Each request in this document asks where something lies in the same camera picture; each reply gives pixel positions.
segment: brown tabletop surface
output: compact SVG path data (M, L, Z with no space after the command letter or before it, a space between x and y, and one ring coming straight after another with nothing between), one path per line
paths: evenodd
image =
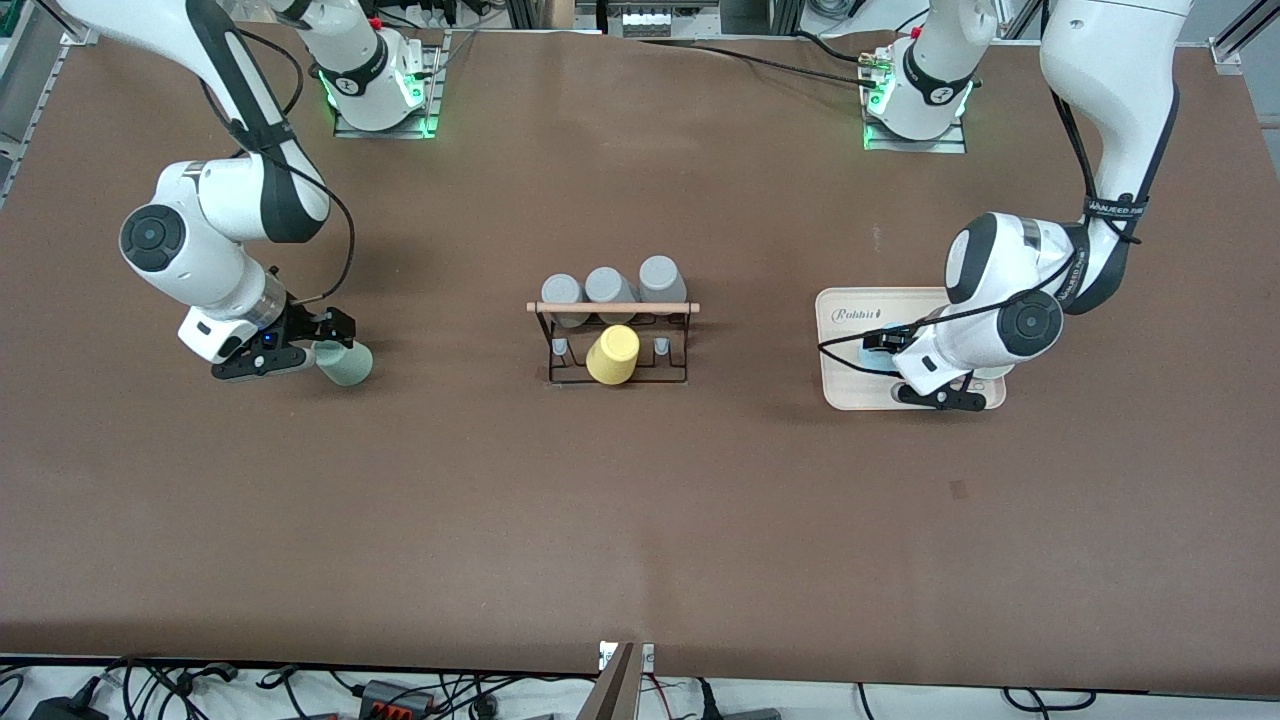
M1280 693L1280 191L1206 50L1124 287L1004 407L823 401L820 290L1079 213L1036 49L980 76L964 156L864 151L847 86L604 37L479 37L434 141L334 140L308 83L376 356L343 389L219 384L178 341L115 233L233 146L186 70L73 50L0 214L0 650L591 671L621 638L672 675ZM344 238L251 251L302 296ZM657 252L703 305L691 382L547 386L541 281Z

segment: wooden rack handle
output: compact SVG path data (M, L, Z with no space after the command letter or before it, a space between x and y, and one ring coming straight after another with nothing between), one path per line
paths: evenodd
M646 313L650 315L696 315L696 302L530 302L527 313Z

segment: light blue object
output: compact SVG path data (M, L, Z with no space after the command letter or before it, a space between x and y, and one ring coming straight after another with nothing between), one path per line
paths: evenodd
M884 325L884 329L890 328L904 328L902 323L890 323ZM886 370L896 373L897 368L893 365L893 355L884 350L867 350L864 343L858 343L858 364L868 370Z
M316 354L316 366L342 387L362 382L374 369L374 354L358 342L352 342L348 348L340 342L321 340L311 346L311 351Z

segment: round black joint cap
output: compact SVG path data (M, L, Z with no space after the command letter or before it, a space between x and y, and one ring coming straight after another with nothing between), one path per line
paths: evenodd
M1062 307L1044 291L1002 307L996 320L1000 341L1019 357L1030 357L1053 345L1062 332Z
M168 205L143 205L120 228L120 251L143 273L168 268L186 240L187 224Z

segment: white floor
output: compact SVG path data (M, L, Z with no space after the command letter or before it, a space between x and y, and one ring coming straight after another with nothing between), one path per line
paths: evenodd
M92 676L96 670L88 667L35 667L19 670L24 675L24 685L13 707L4 714L6 720L29 717L36 703L50 697L72 697ZM232 684L209 679L201 680L192 701L210 720L293 720L298 714L289 705L283 688L264 691L255 687L265 673L262 670L242 671ZM118 683L122 673L115 671L111 680ZM347 683L365 683L372 679L393 682L404 687L436 684L436 675L388 675L370 673L340 673ZM134 670L129 689L137 696L143 687L146 675ZM453 682L456 676L445 675ZM700 719L703 711L701 692L698 683L689 678L662 678L663 683L677 683L664 689L671 703L672 717L692 715ZM338 685L326 673L303 671L292 680L298 705L308 716L356 717L360 701ZM640 720L666 720L667 714L658 694L645 682L645 692L640 697ZM840 683L780 683L767 680L712 680L719 708L724 714L777 708L785 720L854 719L863 720L856 688ZM0 705L9 697L13 684L0 687ZM556 717L575 717L582 706L591 684L573 679L557 683L524 680L498 693L498 717L502 720L525 720L554 714ZM113 720L125 719L122 703L123 693L116 687L104 682L95 696L93 707L105 712ZM1030 702L1025 694L1018 696L1021 702ZM1070 705L1083 696L1073 693L1043 693L1047 703ZM919 685L867 685L867 698L876 720L1041 720L1033 714L1021 712L1009 706L998 689L988 688L942 688ZM159 697L152 701L147 717L155 717ZM141 703L134 705L140 712ZM169 720L182 720L186 712L179 702L169 703L165 712ZM466 712L458 712L465 719ZM1107 694L1098 696L1093 706L1076 712L1056 712L1052 717L1061 720L1262 720L1280 719L1280 698L1266 700L1220 700L1190 698L1171 696Z

